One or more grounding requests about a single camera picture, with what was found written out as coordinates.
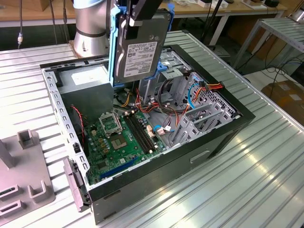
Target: yellow wire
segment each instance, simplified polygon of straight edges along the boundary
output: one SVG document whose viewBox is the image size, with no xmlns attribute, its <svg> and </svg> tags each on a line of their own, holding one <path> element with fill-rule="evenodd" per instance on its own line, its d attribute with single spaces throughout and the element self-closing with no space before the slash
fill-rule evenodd
<svg viewBox="0 0 304 228">
<path fill-rule="evenodd" d="M 218 85 L 220 85 L 220 83 L 217 83 L 217 84 L 207 84 L 208 86 L 218 86 Z"/>
<path fill-rule="evenodd" d="M 128 97 L 127 97 L 126 102 L 121 106 L 122 108 L 123 108 L 123 107 L 126 107 L 126 106 L 128 105 L 129 99 L 130 99 L 130 93 L 128 94 Z"/>
</svg>

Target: green circuit board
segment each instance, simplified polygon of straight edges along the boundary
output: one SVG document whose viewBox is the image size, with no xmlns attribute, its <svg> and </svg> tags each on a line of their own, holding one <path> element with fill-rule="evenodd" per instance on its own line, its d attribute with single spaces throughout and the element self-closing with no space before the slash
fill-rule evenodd
<svg viewBox="0 0 304 228">
<path fill-rule="evenodd" d="M 136 113 L 134 116 L 137 121 L 141 121 L 141 124 L 145 124 L 145 126 L 149 124 L 141 112 Z M 108 127 L 115 127 L 113 121 L 107 121 L 109 122 L 107 129 Z M 118 121 L 123 130 L 119 134 L 112 134 L 110 138 L 106 137 L 99 121 L 85 127 L 85 131 L 88 134 L 87 159 L 90 164 L 90 170 L 87 172 L 87 177 L 90 185 L 98 183 L 102 179 L 102 174 L 107 174 L 117 167 L 130 164 L 131 162 L 132 165 L 141 163 L 166 150 L 162 140 L 158 136 L 155 136 L 154 139 L 151 139 L 151 142 L 156 146 L 155 150 L 152 153 L 144 153 L 134 134 L 130 131 L 124 117 L 119 116 Z M 148 136 L 148 131 L 144 128 L 144 125 L 142 128 Z"/>
</svg>

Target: ram slot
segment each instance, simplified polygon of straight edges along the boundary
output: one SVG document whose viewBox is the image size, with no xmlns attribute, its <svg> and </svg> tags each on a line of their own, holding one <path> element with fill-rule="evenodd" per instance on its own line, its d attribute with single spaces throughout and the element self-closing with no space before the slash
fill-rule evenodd
<svg viewBox="0 0 304 228">
<path fill-rule="evenodd" d="M 131 133 L 134 135 L 136 141 L 139 143 L 140 147 L 144 151 L 144 153 L 149 153 L 150 148 L 148 145 L 144 142 L 144 140 L 141 138 L 140 134 L 138 133 L 138 129 L 136 129 L 136 126 L 131 121 L 130 117 L 125 118 L 125 122 L 127 123 Z"/>
<path fill-rule="evenodd" d="M 139 129 L 139 134 L 144 139 L 145 143 L 147 145 L 149 145 L 150 150 L 154 151 L 155 147 L 154 147 L 153 143 L 151 142 L 150 138 L 148 137 L 148 135 L 146 134 L 146 132 L 144 131 L 144 129 L 142 128 L 142 126 L 138 123 L 137 119 L 134 116 L 132 116 L 131 117 L 131 121 L 136 126 L 136 129 Z"/>
</svg>

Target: wooden table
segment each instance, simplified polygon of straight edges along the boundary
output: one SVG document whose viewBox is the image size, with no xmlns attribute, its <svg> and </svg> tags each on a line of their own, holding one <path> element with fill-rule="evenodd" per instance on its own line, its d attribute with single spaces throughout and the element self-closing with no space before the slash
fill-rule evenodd
<svg viewBox="0 0 304 228">
<path fill-rule="evenodd" d="M 53 0 L 54 16 L 56 24 L 63 24 L 63 2 L 62 0 Z M 167 4 L 162 3 L 161 8 L 166 8 Z M 67 23 L 74 24 L 75 12 L 71 1 L 66 1 L 66 15 Z M 189 4 L 181 6 L 175 3 L 175 17 L 174 18 L 193 18 L 193 17 L 206 17 L 209 7 L 201 7 L 197 4 Z M 276 14 L 276 18 L 280 18 L 287 8 L 281 4 L 277 8 L 258 9 L 254 10 L 244 5 L 240 0 L 235 0 L 233 4 L 229 4 L 227 8 L 219 9 L 217 16 L 221 17 L 218 27 L 210 42 L 210 45 L 215 45 L 229 16 L 235 15 L 255 15 L 255 14 Z M 43 12 L 32 11 L 28 9 L 22 10 L 23 26 L 36 26 L 36 25 L 51 25 L 52 17 L 50 7 L 47 7 Z M 16 7 L 6 6 L 0 9 L 0 28 L 1 27 L 18 27 L 19 26 L 19 9 Z"/>
</svg>

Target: chipset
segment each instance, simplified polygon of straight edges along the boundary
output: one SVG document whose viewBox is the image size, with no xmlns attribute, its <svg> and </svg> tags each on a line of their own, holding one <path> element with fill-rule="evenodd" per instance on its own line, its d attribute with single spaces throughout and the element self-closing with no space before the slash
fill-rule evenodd
<svg viewBox="0 0 304 228">
<path fill-rule="evenodd" d="M 112 136 L 110 138 L 110 142 L 115 150 L 118 150 L 119 148 L 127 145 L 127 141 L 122 134 Z"/>
</svg>

